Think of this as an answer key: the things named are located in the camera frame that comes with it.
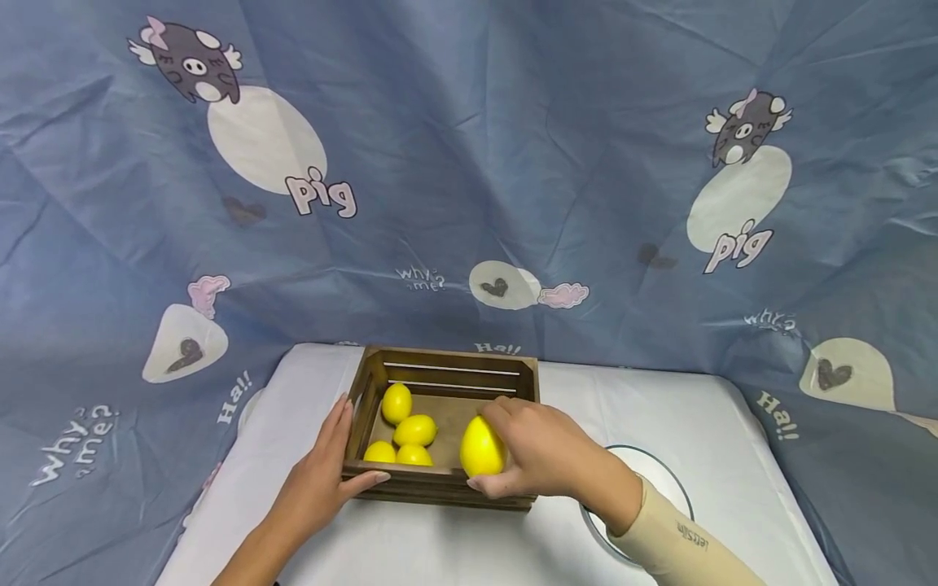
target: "beige sleeve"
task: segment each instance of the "beige sleeve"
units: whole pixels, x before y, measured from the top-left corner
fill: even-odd
[[[625,535],[609,535],[659,586],[765,586],[742,561],[642,478],[642,509]]]

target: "forearm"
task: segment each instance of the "forearm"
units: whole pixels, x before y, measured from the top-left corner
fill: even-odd
[[[299,548],[269,520],[248,533],[212,586],[271,586]]]
[[[610,540],[659,586],[764,586],[713,535],[624,464],[602,474],[606,486],[589,491],[584,504],[606,523]]]

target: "pig illustration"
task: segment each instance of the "pig illustration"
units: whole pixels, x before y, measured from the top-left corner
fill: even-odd
[[[234,45],[221,50],[221,41],[205,31],[147,17],[149,26],[140,31],[143,45],[128,39],[131,53],[141,63],[157,66],[188,101],[196,98],[218,102],[241,99],[235,71],[241,69],[241,53]]]
[[[785,112],[785,99],[753,89],[745,99],[730,106],[729,116],[717,110],[706,117],[706,131],[717,135],[713,146],[713,166],[746,163],[762,146],[769,132],[781,129],[792,119]]]

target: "white table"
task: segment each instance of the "white table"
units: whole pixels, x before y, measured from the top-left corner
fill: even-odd
[[[158,586],[208,586],[264,516],[355,377],[360,348],[303,344],[254,405]],[[836,585],[758,422],[710,376],[541,363],[541,400],[605,445],[641,447],[683,483],[700,522],[770,586]],[[579,506],[527,515],[353,501],[293,558],[281,586],[654,585],[613,557]]]

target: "lemon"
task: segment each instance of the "lemon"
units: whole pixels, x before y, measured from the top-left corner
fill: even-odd
[[[394,430],[394,443],[397,445],[430,445],[436,438],[436,423],[429,415],[411,415]]]
[[[378,441],[368,446],[368,449],[365,450],[365,457],[363,459],[366,462],[384,462],[385,464],[393,464],[397,459],[397,454],[394,453],[393,445],[388,442]]]
[[[381,415],[393,426],[409,417],[413,407],[414,398],[404,383],[390,385],[385,391],[385,397],[381,399]]]
[[[462,469],[473,477],[476,474],[498,474],[505,468],[507,450],[489,423],[477,415],[466,426],[460,444]]]
[[[432,466],[433,459],[430,457],[427,448],[409,443],[402,445],[401,449],[398,450],[398,463],[411,464],[412,466]]]

